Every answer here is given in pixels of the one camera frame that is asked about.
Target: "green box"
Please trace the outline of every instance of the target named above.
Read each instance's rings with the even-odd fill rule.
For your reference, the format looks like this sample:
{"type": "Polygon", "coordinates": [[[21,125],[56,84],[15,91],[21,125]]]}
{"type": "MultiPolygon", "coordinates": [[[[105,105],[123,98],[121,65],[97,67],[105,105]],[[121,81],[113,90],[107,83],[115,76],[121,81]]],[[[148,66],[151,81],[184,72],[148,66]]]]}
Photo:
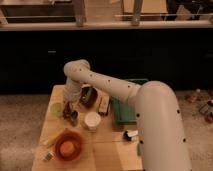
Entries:
{"type": "MultiPolygon", "coordinates": [[[[148,81],[148,79],[128,79],[127,81],[131,81],[137,84],[144,84],[148,81]]],[[[114,119],[118,125],[125,124],[135,124],[135,112],[132,107],[129,105],[122,103],[121,101],[113,98],[112,99],[112,109],[114,111],[114,119]]]]}

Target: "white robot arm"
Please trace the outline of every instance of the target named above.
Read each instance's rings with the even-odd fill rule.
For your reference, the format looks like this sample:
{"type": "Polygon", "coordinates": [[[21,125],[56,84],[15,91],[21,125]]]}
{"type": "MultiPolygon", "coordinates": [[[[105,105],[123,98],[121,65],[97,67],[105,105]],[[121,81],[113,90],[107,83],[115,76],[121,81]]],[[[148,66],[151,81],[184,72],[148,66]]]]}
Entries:
{"type": "Polygon", "coordinates": [[[88,83],[135,109],[144,171],[192,171],[180,108],[164,83],[138,85],[90,71],[86,60],[67,63],[64,98],[74,102],[88,83]]]}

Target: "wooden tabletop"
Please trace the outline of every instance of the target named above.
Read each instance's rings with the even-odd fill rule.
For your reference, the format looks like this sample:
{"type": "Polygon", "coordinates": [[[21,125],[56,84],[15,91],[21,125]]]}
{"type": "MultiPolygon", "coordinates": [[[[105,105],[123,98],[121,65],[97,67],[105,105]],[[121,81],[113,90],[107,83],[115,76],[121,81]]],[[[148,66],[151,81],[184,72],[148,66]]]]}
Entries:
{"type": "Polygon", "coordinates": [[[100,97],[103,92],[98,91],[98,98],[94,106],[88,111],[82,105],[76,104],[78,111],[78,125],[71,126],[63,118],[58,118],[50,112],[55,103],[63,103],[64,85],[56,85],[53,88],[46,117],[44,120],[41,137],[36,149],[33,162],[33,171],[120,171],[142,170],[141,157],[137,154],[138,139],[127,142],[122,138],[126,129],[136,129],[135,125],[117,126],[113,121],[113,112],[102,117],[96,132],[90,132],[85,128],[84,117],[89,111],[97,111],[100,97]],[[61,163],[55,157],[49,162],[44,162],[44,156],[53,147],[46,148],[43,142],[54,135],[60,129],[68,128],[78,132],[84,139],[83,151],[79,160],[71,163],[61,163]]]}
{"type": "MultiPolygon", "coordinates": [[[[125,13],[132,13],[134,0],[123,0],[125,13]]],[[[168,13],[166,0],[143,0],[141,13],[144,14],[162,14],[168,13]]]]}

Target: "paper cup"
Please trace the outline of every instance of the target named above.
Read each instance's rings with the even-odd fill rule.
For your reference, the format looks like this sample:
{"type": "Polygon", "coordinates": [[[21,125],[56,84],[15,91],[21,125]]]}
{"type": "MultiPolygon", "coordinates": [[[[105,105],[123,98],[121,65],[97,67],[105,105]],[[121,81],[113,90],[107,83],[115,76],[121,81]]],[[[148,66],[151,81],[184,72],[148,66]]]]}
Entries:
{"type": "Polygon", "coordinates": [[[101,117],[97,112],[89,112],[84,118],[84,122],[90,131],[96,131],[101,122],[101,117]]]}

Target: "floor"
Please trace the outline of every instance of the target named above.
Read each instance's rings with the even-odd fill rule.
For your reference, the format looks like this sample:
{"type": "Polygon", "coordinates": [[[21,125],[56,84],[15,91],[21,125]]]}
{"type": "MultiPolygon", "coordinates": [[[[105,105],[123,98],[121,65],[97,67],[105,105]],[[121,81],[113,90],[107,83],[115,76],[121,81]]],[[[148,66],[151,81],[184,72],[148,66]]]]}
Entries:
{"type": "Polygon", "coordinates": [[[0,171],[30,171],[49,95],[0,96],[0,171]]]}
{"type": "MultiPolygon", "coordinates": [[[[212,171],[213,124],[198,109],[212,97],[201,91],[200,101],[190,104],[176,92],[182,110],[193,171],[212,171]]],[[[50,95],[0,96],[0,170],[30,171],[50,95]]]]}
{"type": "MultiPolygon", "coordinates": [[[[143,21],[162,21],[162,14],[165,14],[165,4],[166,0],[160,0],[159,2],[149,2],[149,0],[144,1],[143,4],[143,21]]],[[[84,0],[85,2],[85,12],[87,22],[97,22],[98,23],[109,23],[109,22],[116,22],[122,21],[123,19],[131,19],[132,15],[129,12],[123,13],[123,3],[121,0],[84,0]]],[[[32,5],[32,4],[48,4],[50,3],[48,0],[0,0],[0,5],[32,5]]],[[[191,13],[181,5],[179,10],[177,11],[178,17],[176,20],[187,20],[191,13]]],[[[203,15],[201,19],[209,19],[210,16],[203,15]]]]}

